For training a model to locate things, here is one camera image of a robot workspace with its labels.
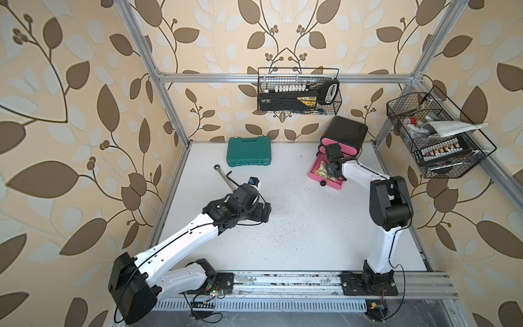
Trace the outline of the pink top drawer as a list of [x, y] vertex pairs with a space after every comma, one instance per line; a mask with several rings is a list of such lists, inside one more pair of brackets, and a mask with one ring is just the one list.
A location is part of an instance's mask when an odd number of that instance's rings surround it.
[[326, 146], [331, 144], [338, 143], [340, 145], [341, 152], [344, 154], [344, 156], [357, 156], [360, 152], [360, 148], [353, 147], [349, 144], [344, 144], [341, 142], [338, 142], [336, 140], [332, 140], [329, 138], [323, 138], [320, 140], [320, 145], [318, 146], [318, 151], [322, 154], [326, 153]]

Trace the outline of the pink drawer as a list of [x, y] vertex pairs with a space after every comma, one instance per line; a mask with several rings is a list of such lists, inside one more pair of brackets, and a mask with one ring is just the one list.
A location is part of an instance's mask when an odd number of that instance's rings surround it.
[[331, 181], [329, 179], [321, 178], [314, 174], [315, 169], [317, 169], [320, 166], [321, 161], [324, 161], [326, 164], [328, 163], [328, 160], [326, 159], [326, 156], [324, 154], [319, 154], [317, 156], [315, 163], [313, 164], [312, 168], [308, 173], [308, 177], [314, 181], [319, 182], [322, 187], [328, 186], [336, 190], [342, 190], [343, 181], [335, 180], [334, 178], [333, 181]]
[[320, 145], [318, 146], [318, 151], [322, 154], [326, 153], [326, 146], [331, 144], [338, 143], [340, 145], [341, 152], [344, 154], [344, 156], [357, 156], [360, 152], [360, 148], [353, 147], [349, 144], [344, 144], [341, 142], [338, 142], [336, 140], [332, 140], [329, 138], [323, 138], [320, 140]]

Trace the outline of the yellow cookie packet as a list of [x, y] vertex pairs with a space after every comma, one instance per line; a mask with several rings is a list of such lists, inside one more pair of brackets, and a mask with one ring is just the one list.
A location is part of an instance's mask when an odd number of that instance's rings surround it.
[[321, 178], [333, 181], [333, 178], [331, 178], [328, 174], [328, 171], [326, 169], [326, 163], [324, 161], [320, 162], [320, 166], [317, 169], [315, 169], [314, 174]]

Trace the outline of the pink bottom drawer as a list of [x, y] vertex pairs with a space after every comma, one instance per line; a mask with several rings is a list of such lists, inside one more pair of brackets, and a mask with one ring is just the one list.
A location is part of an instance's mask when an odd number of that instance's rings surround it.
[[328, 160], [326, 159], [326, 156], [324, 154], [319, 154], [317, 156], [315, 163], [313, 164], [312, 168], [308, 173], [308, 177], [314, 181], [319, 182], [322, 187], [328, 186], [336, 190], [342, 190], [343, 181], [335, 180], [334, 178], [333, 181], [331, 181], [329, 179], [321, 178], [314, 174], [315, 169], [317, 169], [320, 166], [321, 161], [324, 161], [326, 164], [328, 163]]

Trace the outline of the black pink drawer cabinet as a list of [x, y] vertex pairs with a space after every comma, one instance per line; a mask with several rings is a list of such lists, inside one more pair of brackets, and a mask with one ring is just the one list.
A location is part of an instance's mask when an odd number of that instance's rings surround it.
[[[361, 152], [362, 145], [368, 133], [368, 129], [369, 128], [363, 123], [336, 116], [331, 120], [320, 140], [323, 138], [336, 140], [338, 142], [360, 148]], [[319, 154], [322, 153], [318, 151], [317, 147], [316, 157]], [[355, 160], [357, 156], [345, 156], [345, 163]]]

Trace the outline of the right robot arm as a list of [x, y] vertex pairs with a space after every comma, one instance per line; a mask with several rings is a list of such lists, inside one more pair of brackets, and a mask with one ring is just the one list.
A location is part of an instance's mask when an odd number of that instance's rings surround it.
[[369, 192], [369, 214], [375, 224], [373, 245], [362, 272], [340, 274], [343, 294], [398, 295], [392, 257], [396, 240], [410, 226], [413, 217], [404, 178], [381, 174], [362, 165], [356, 158], [344, 155], [338, 143], [325, 146], [325, 152], [328, 161], [325, 168], [330, 178], [339, 181], [351, 179]]

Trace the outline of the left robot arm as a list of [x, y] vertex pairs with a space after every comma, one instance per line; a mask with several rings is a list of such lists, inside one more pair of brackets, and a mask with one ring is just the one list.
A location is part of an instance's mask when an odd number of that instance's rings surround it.
[[216, 272], [201, 259], [174, 270], [194, 249], [236, 226], [257, 226], [269, 220], [271, 204], [256, 186], [244, 183], [223, 198], [209, 202], [184, 228], [135, 256], [123, 253], [112, 266], [108, 291], [116, 309], [114, 323], [134, 324], [164, 296], [197, 290]]

